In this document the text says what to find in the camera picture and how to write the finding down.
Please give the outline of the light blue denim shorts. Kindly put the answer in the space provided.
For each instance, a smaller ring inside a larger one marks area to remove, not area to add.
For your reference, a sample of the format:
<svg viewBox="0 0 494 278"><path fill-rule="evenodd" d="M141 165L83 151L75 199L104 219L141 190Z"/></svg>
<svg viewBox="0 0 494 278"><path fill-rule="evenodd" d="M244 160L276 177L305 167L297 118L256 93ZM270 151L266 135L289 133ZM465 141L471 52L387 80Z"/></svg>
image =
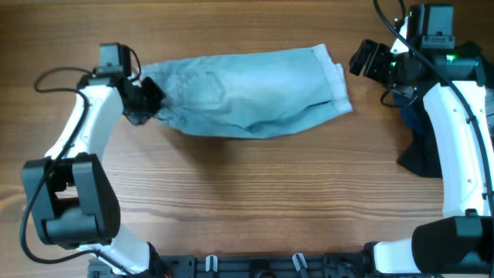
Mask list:
<svg viewBox="0 0 494 278"><path fill-rule="evenodd" d="M164 93L156 118L203 137L266 139L352 111L344 70L324 44L144 66Z"/></svg>

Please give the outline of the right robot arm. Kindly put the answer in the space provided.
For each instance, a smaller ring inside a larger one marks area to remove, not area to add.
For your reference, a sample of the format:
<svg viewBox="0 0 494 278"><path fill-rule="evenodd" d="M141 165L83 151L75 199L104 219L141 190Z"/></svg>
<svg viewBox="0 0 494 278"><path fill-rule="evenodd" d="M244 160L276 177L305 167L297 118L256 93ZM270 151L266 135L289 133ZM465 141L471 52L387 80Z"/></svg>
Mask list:
<svg viewBox="0 0 494 278"><path fill-rule="evenodd" d="M454 8L423 3L403 7L388 23L393 46L364 40L351 57L353 75L385 86L414 132L401 165L440 176L441 220L412 236L369 242L359 276L493 274L493 147L485 108L487 78L480 51L457 46Z"/></svg>

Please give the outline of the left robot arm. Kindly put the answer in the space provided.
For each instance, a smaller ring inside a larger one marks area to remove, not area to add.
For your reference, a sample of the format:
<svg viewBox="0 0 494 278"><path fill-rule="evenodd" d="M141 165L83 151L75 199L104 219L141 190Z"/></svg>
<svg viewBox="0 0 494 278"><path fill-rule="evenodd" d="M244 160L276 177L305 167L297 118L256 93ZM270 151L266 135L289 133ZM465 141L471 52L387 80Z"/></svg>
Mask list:
<svg viewBox="0 0 494 278"><path fill-rule="evenodd" d="M115 276L169 277L149 242L121 224L120 204L101 163L120 117L145 124L161 108L164 93L132 65L133 49L100 45L100 61L71 89L76 103L57 142L43 158L27 161L22 183L27 205L20 246L33 262L52 265L90 254Z"/></svg>

